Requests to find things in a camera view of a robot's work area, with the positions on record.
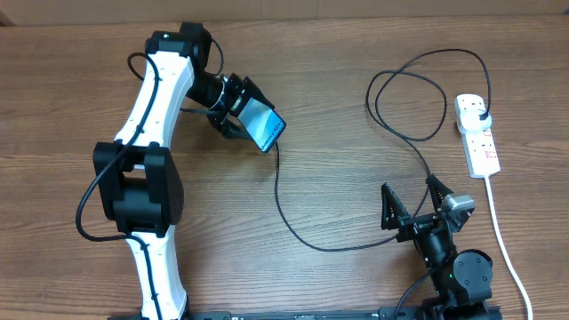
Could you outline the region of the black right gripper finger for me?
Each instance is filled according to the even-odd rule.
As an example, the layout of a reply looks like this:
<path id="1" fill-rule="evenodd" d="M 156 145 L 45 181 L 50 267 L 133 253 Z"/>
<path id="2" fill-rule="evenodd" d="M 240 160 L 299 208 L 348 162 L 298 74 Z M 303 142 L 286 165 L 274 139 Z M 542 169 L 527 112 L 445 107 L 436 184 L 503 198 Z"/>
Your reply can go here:
<path id="1" fill-rule="evenodd" d="M 441 180 L 433 173 L 426 178 L 426 183 L 431 196 L 431 201 L 435 212 L 441 212 L 448 209 L 448 201 L 446 198 L 453 193 Z"/>
<path id="2" fill-rule="evenodd" d="M 388 183 L 381 186 L 381 228 L 383 230 L 401 228 L 410 218 L 405 206 Z"/>

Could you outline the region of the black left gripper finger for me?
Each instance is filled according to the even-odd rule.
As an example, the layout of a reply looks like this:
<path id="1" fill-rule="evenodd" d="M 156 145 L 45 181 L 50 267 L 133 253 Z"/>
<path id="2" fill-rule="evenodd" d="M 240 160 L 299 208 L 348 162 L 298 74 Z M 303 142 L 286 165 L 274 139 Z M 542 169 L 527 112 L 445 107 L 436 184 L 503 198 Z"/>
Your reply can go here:
<path id="1" fill-rule="evenodd" d="M 238 91 L 241 99 L 237 105 L 239 116 L 261 116 L 275 109 L 258 85 L 247 76 L 241 80 Z"/>
<path id="2" fill-rule="evenodd" d="M 235 124 L 231 120 L 221 117 L 216 117 L 214 121 L 214 128 L 228 140 L 251 140 L 249 133 L 241 126 Z"/>

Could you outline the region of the Samsung Galaxy smartphone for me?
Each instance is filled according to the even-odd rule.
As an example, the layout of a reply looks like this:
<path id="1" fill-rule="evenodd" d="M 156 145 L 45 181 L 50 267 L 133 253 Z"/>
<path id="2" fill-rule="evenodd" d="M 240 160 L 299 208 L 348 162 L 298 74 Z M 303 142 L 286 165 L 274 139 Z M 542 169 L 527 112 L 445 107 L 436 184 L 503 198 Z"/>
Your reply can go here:
<path id="1" fill-rule="evenodd" d="M 268 105 L 250 98 L 237 119 L 262 153 L 268 153 L 286 127 L 285 121 Z"/>

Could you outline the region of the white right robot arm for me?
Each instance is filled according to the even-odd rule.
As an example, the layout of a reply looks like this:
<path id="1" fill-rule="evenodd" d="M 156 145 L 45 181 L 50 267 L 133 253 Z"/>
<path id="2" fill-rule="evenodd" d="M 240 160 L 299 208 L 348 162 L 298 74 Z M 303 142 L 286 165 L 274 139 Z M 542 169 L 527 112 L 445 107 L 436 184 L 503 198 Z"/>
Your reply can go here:
<path id="1" fill-rule="evenodd" d="M 395 230 L 399 243 L 413 242 L 426 274 L 405 291 L 396 306 L 380 308 L 379 318 L 500 319 L 500 309 L 486 303 L 492 297 L 492 259 L 477 249 L 459 252 L 453 241 L 475 210 L 474 199 L 453 192 L 433 174 L 426 184 L 434 211 L 421 216 L 410 215 L 395 191 L 388 184 L 381 186 L 381 228 Z M 405 308 L 408 296 L 427 278 L 436 295 Z"/>

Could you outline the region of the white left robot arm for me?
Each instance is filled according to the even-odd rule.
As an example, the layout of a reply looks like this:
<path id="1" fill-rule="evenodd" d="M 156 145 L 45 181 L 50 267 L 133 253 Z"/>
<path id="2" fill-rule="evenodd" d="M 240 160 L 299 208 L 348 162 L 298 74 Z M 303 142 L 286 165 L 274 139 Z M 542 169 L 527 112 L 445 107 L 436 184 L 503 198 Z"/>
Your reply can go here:
<path id="1" fill-rule="evenodd" d="M 84 230 L 82 216 L 92 192 L 100 192 L 103 211 L 118 231 L 106 241 L 125 240 L 135 260 L 143 297 L 138 319 L 192 317 L 175 246 L 185 194 L 171 152 L 183 101 L 198 103 L 199 114 L 223 137 L 250 140 L 263 153 L 286 127 L 253 80 L 206 71 L 215 43 L 203 24 L 192 22 L 147 39 L 140 53 L 146 70 L 132 112 L 113 141 L 96 144 L 96 176 L 76 209 L 78 233 L 97 241 Z"/>

